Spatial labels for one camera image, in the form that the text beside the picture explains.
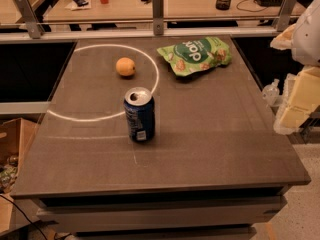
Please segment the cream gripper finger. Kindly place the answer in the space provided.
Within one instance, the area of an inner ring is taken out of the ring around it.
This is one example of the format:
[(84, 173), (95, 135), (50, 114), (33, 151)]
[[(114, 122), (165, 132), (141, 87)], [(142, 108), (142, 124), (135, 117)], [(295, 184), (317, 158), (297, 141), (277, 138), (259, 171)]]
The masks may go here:
[(320, 68), (305, 66), (295, 77), (295, 82), (280, 125), (299, 128), (320, 106)]

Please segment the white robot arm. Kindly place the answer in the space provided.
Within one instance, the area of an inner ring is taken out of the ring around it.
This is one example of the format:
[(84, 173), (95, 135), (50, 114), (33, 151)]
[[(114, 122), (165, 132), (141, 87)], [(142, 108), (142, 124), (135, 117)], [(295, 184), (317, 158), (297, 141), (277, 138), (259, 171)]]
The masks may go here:
[(299, 128), (320, 105), (320, 0), (313, 0), (298, 21), (276, 37), (303, 65), (295, 77), (280, 125)]

